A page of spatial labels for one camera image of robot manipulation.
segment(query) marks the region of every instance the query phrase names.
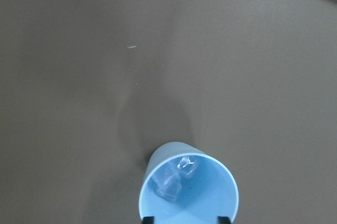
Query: clear plastic piece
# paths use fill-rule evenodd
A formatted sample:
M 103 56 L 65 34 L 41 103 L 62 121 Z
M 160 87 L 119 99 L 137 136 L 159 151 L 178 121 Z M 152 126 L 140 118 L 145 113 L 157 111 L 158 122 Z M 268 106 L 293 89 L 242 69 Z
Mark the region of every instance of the clear plastic piece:
M 169 202 L 175 202 L 188 181 L 194 177 L 198 165 L 195 156 L 180 157 L 167 162 L 151 178 L 154 193 Z

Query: gray table surface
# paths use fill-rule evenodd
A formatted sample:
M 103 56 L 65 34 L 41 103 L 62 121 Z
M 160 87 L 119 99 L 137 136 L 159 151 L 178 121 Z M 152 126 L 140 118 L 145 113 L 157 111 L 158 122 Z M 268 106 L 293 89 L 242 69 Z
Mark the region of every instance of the gray table surface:
M 235 223 L 337 219 L 337 0 L 1 0 L 1 223 L 139 223 L 169 141 Z

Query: plastic cup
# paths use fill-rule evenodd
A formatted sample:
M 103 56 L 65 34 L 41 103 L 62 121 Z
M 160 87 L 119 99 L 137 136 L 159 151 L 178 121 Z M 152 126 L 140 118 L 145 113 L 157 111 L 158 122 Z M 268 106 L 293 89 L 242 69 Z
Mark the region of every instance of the plastic cup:
M 191 157 L 199 162 L 188 184 L 179 188 L 174 201 L 159 197 L 153 189 L 153 178 L 176 159 Z M 217 217 L 234 221 L 239 207 L 239 192 L 230 171 L 218 160 L 182 142 L 159 147 L 148 163 L 139 197 L 141 219 L 154 216 L 156 224 L 211 224 Z

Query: cup rim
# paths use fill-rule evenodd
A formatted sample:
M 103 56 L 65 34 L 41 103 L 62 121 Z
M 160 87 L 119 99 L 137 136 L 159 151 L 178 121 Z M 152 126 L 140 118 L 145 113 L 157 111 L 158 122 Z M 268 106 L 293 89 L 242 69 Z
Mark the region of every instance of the cup rim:
M 234 212 L 232 214 L 232 216 L 228 216 L 230 217 L 231 219 L 231 222 L 234 221 L 235 217 L 236 217 L 236 214 L 237 214 L 237 211 L 238 211 L 238 208 L 239 208 L 239 190 L 237 188 L 237 184 L 235 182 L 235 179 L 233 177 L 233 175 L 231 174 L 231 172 L 229 171 L 229 169 L 220 161 L 218 161 L 216 158 L 213 158 L 207 154 L 204 154 L 204 153 L 195 153 L 195 152 L 186 152 L 186 153 L 180 153 L 180 154 L 176 154 L 176 155 L 173 155 L 167 159 L 165 159 L 164 161 L 160 162 L 148 175 L 147 177 L 144 179 L 143 181 L 143 185 L 142 185 L 142 188 L 141 188 L 141 192 L 140 192 L 140 196 L 139 196 L 139 200 L 138 200 L 138 210 L 139 210 L 139 214 L 141 216 L 141 219 L 143 219 L 145 216 L 143 216 L 142 212 L 141 212 L 141 205 L 142 205 L 142 200 L 143 200 L 143 195 L 144 195 L 144 190 L 147 186 L 147 183 L 148 181 L 150 180 L 150 178 L 152 177 L 152 175 L 161 167 L 163 166 L 164 164 L 166 164 L 167 162 L 173 160 L 173 159 L 176 159 L 176 158 L 179 158 L 179 157 L 184 157 L 186 155 L 194 155 L 194 156 L 199 156 L 199 157 L 204 157 L 204 158 L 207 158 L 207 159 L 210 159 L 212 161 L 214 161 L 215 163 L 219 164 L 224 170 L 225 172 L 230 176 L 230 178 L 232 179 L 232 182 L 234 184 L 234 189 L 235 189 L 235 199 L 236 199 L 236 202 L 235 202 L 235 208 L 234 208 Z

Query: light blue cup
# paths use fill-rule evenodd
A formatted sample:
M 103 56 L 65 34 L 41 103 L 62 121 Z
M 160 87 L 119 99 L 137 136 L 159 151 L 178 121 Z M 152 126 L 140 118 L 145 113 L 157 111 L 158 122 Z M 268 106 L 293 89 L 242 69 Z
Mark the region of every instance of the light blue cup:
M 179 163 L 183 157 L 198 163 L 193 177 L 175 187 L 176 198 L 158 196 L 154 181 L 166 176 L 172 163 Z M 155 224 L 216 224 L 221 216 L 233 222 L 238 207 L 235 180 L 218 160 L 182 142 L 164 144 L 152 154 L 139 198 L 141 219 L 154 216 Z

